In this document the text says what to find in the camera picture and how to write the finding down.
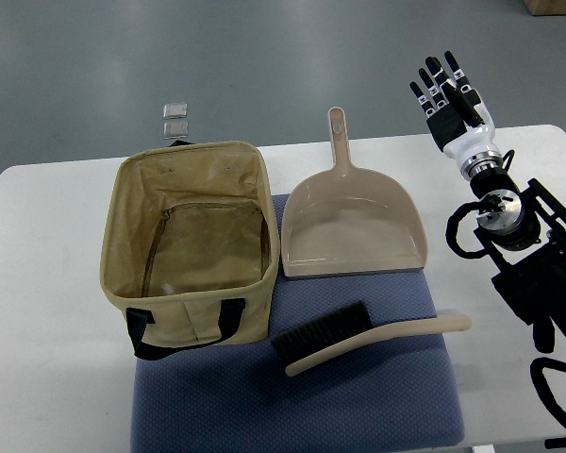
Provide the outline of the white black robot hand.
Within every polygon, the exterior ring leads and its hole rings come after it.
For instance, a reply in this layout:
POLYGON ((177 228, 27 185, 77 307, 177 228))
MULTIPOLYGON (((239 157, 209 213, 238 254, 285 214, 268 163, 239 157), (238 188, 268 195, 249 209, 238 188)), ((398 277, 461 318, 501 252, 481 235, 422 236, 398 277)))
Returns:
POLYGON ((435 145, 469 179, 501 166, 502 155, 493 142, 495 126, 479 92, 452 52, 446 51, 443 57, 445 62, 426 58, 425 67, 418 71, 421 81, 412 81, 409 87, 435 145))

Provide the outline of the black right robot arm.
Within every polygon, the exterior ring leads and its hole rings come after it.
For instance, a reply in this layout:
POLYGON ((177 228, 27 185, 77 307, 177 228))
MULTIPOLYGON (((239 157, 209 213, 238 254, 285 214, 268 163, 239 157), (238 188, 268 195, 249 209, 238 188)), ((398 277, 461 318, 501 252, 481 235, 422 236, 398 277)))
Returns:
MULTIPOLYGON (((520 190, 508 168, 514 153, 467 157, 460 166, 475 199, 447 221, 445 239, 466 260, 490 257, 499 272, 491 280, 514 314, 532 328, 541 356, 529 367, 531 381, 548 412, 566 429, 545 371, 566 374, 566 362, 551 358, 555 333, 566 338, 566 208, 535 178, 520 190)), ((566 437, 545 441, 566 447, 566 437)))

